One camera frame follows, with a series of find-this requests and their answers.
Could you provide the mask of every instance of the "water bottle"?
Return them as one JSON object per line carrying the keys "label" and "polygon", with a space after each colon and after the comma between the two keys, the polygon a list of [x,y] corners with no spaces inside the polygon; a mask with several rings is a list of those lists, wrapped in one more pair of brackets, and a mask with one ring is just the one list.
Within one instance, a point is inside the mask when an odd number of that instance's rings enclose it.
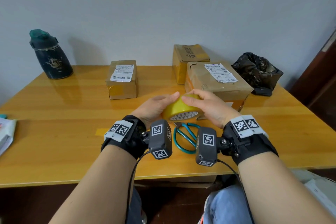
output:
{"label": "water bottle", "polygon": [[72,74],[70,62],[55,37],[41,29],[31,30],[29,35],[29,43],[48,78],[62,79]]}

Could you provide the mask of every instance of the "roll of tape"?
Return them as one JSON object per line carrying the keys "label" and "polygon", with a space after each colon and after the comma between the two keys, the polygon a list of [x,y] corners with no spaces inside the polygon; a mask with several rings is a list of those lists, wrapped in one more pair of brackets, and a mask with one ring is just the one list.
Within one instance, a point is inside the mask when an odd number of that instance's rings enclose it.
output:
{"label": "roll of tape", "polygon": [[[200,96],[196,94],[185,94],[185,96],[200,99]],[[166,109],[163,110],[162,117],[168,122],[175,122],[187,120],[190,118],[196,118],[201,114],[203,114],[203,111],[201,109],[186,105],[182,101],[181,97],[179,97],[176,102],[168,105]]]}

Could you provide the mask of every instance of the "black plastic bag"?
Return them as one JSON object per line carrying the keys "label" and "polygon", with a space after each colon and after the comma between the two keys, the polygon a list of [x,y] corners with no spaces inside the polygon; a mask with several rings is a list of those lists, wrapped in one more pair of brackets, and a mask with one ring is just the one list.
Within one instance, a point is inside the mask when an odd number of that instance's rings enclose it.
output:
{"label": "black plastic bag", "polygon": [[232,67],[252,87],[255,95],[271,96],[283,72],[267,59],[245,52]]}

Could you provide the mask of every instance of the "forearm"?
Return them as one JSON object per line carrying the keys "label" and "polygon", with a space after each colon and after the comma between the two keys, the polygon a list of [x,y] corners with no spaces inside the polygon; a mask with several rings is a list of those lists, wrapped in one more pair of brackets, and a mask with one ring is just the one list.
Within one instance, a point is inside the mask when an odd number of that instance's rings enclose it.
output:
{"label": "forearm", "polygon": [[135,163],[135,158],[125,150],[107,145],[50,224],[124,223],[128,184]]}
{"label": "forearm", "polygon": [[250,157],[238,169],[255,223],[335,223],[274,153]]}

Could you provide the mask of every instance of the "wooden table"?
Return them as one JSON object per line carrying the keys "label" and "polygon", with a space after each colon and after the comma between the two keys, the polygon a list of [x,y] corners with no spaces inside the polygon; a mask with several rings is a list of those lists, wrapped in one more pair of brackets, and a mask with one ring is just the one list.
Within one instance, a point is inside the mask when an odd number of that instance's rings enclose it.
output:
{"label": "wooden table", "polygon": [[[0,108],[18,119],[15,140],[0,157],[0,187],[77,183],[100,152],[102,135],[148,98],[184,93],[170,66],[138,66],[139,96],[110,100],[105,84],[108,66],[74,66],[74,74],[49,80],[44,73]],[[288,167],[336,167],[336,133],[282,87],[271,97],[250,95],[242,114],[252,114]],[[213,127],[208,120],[197,122]],[[218,136],[221,130],[216,129]],[[180,138],[180,144],[189,143]],[[237,166],[230,157],[219,158]],[[173,155],[145,156],[136,179],[228,174],[223,164],[204,167],[173,144]]]}

